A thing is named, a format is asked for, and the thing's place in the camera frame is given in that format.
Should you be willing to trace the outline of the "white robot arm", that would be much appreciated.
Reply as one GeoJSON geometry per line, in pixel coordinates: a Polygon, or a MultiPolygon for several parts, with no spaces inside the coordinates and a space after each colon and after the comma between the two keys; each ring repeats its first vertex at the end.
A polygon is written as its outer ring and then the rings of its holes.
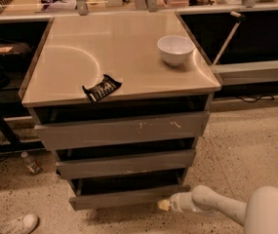
{"type": "Polygon", "coordinates": [[[198,185],[189,192],[175,193],[157,202],[159,209],[176,213],[211,215],[219,212],[243,227],[244,234],[278,234],[278,188],[256,189],[247,202],[217,194],[198,185]]]}

